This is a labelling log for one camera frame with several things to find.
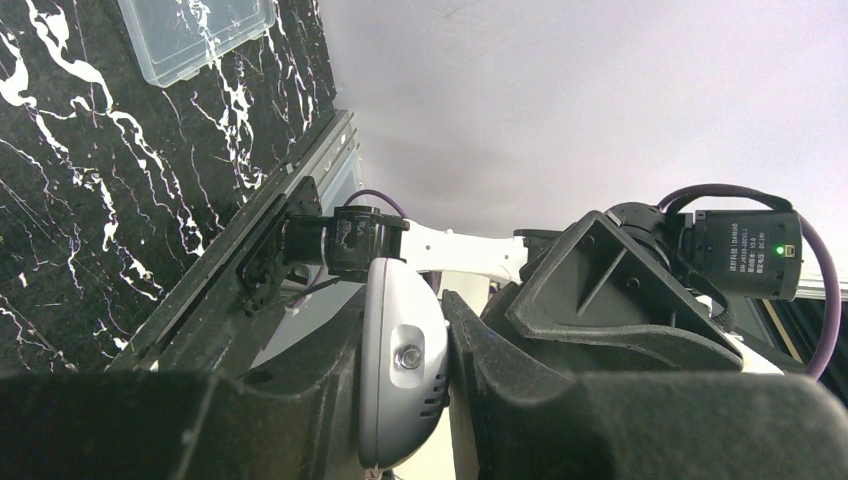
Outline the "white remote control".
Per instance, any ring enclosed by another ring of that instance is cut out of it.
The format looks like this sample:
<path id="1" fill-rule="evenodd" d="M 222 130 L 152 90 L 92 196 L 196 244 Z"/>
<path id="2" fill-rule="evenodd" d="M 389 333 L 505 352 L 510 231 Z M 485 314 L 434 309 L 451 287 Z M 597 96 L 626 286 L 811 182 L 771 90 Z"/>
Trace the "white remote control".
<path id="1" fill-rule="evenodd" d="M 413 455 L 448 400 L 448 330 L 436 294 L 407 263 L 370 264 L 361 344 L 361 465 L 388 470 Z"/>

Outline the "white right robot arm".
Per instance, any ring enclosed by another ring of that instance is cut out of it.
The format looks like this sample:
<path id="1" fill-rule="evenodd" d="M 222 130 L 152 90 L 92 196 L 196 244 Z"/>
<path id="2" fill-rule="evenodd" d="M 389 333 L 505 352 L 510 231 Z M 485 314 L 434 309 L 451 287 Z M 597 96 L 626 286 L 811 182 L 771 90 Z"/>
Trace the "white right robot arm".
<path id="1" fill-rule="evenodd" d="M 291 216 L 288 263 L 366 285 L 361 464 L 388 470 L 443 411 L 477 479 L 843 479 L 847 412 L 819 384 L 841 299 L 786 199 L 735 185 L 490 239 L 344 206 Z M 731 294 L 792 299 L 802 248 L 825 278 L 803 374 L 755 370 Z"/>

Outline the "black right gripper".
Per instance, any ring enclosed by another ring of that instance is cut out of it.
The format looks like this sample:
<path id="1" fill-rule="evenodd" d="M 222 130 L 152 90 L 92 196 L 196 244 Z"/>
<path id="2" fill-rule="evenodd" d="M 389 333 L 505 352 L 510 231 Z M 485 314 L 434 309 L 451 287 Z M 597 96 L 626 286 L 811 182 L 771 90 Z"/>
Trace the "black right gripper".
<path id="1" fill-rule="evenodd" d="M 554 371 L 743 367 L 706 307 L 601 213 L 520 273 L 484 323 L 442 297 L 457 478 L 846 477 L 846 408 L 805 376 Z"/>

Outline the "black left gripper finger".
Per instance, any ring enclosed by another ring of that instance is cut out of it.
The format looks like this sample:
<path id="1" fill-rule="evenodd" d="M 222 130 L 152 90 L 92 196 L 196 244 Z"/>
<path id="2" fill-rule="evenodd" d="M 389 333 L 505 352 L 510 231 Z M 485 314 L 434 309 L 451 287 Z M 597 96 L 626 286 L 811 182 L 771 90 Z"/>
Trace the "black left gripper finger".
<path id="1" fill-rule="evenodd" d="M 7 375 L 5 479 L 362 479 L 364 295 L 237 379 L 211 372 Z"/>

